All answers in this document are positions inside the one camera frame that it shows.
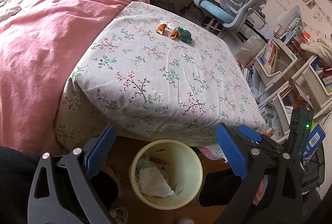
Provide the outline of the yellow plastic trash bin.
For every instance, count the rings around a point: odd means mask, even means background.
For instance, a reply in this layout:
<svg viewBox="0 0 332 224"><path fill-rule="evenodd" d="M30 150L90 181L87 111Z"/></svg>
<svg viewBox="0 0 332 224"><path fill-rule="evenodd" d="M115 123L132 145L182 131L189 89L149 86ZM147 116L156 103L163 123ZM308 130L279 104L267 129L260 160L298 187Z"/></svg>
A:
<svg viewBox="0 0 332 224"><path fill-rule="evenodd" d="M157 167L175 192L167 198L144 195L138 184L138 171ZM143 147L132 161L129 178L136 196L146 205L159 210L174 210L190 203L203 182L203 167L192 148L170 139L157 140Z"/></svg>

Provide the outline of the white bookshelf with books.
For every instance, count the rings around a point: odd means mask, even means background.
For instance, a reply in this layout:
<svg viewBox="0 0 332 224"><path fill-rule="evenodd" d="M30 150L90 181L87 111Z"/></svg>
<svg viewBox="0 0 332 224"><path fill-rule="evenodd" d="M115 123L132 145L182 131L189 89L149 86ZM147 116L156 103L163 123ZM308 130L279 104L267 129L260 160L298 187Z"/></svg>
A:
<svg viewBox="0 0 332 224"><path fill-rule="evenodd" d="M313 40L305 27L295 6L235 54L266 122L264 133L281 143L297 107L312 111L314 123L331 120L331 44Z"/></svg>

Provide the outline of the pink duvet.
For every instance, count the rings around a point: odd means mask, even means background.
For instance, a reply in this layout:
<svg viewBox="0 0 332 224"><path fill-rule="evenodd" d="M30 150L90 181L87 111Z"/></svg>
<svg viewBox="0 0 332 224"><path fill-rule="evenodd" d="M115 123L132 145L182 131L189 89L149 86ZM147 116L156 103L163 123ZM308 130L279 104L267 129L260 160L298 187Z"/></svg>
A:
<svg viewBox="0 0 332 224"><path fill-rule="evenodd" d="M1 145L60 152L54 122L71 71L122 9L149 0L7 1L21 10L1 22Z"/></svg>

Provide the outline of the blue box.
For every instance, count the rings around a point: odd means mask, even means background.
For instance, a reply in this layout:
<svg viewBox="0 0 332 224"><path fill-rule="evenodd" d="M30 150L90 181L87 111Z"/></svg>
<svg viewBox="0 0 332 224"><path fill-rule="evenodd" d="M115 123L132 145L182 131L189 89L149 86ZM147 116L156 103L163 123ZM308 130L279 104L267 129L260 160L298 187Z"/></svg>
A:
<svg viewBox="0 0 332 224"><path fill-rule="evenodd" d="M321 124L316 124L310 132L308 142L303 153L302 161L304 165L306 165L310 161L311 157L313 157L325 136L326 134Z"/></svg>

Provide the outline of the floral bed sheet mattress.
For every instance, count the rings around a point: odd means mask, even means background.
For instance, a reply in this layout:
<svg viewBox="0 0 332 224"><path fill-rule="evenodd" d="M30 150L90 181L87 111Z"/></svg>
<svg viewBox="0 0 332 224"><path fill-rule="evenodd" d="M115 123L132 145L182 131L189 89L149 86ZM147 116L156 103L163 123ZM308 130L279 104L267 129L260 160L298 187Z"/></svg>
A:
<svg viewBox="0 0 332 224"><path fill-rule="evenodd" d="M178 26L191 33L191 44L169 37ZM256 131L266 125L228 45L171 12L132 2L69 76L55 134L73 149L112 124L119 136L204 147L215 142L220 123Z"/></svg>

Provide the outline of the white plastic trash bag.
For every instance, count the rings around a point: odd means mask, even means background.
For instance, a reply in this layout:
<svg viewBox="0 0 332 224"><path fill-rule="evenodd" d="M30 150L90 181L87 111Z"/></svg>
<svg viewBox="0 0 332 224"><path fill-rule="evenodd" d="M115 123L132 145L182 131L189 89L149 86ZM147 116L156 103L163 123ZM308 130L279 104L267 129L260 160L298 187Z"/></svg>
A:
<svg viewBox="0 0 332 224"><path fill-rule="evenodd" d="M141 168L138 184L141 193L150 197L167 198L175 194L157 167Z"/></svg>

